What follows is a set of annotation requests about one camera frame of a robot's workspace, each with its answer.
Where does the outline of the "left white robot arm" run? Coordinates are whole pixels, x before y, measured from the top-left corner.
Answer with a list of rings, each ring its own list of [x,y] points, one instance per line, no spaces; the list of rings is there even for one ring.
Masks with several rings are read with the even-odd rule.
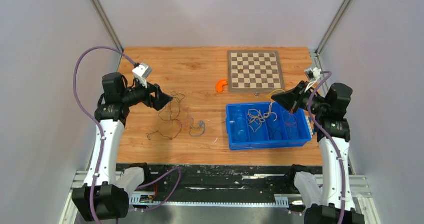
[[[72,192],[72,200],[82,218],[95,222],[126,217],[135,190],[147,191],[153,184],[145,163],[131,165],[120,178],[116,175],[119,145],[130,107],[143,103],[160,111],[173,100],[158,84],[143,85],[134,78],[133,84],[128,86],[126,77],[119,72],[104,75],[102,85],[103,94],[97,109],[89,116],[96,125],[93,163],[82,187]]]

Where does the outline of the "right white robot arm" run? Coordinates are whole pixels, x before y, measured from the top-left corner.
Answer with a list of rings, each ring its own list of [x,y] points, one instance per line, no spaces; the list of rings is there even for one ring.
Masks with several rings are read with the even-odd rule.
[[[365,223],[363,214],[356,210],[349,179],[350,126],[345,114],[353,90],[346,84],[334,83],[321,96],[308,82],[282,93],[272,100],[290,112],[304,109],[312,114],[319,148],[323,159],[323,186],[314,175],[299,171],[285,179],[291,192],[300,192],[305,204],[305,223]]]

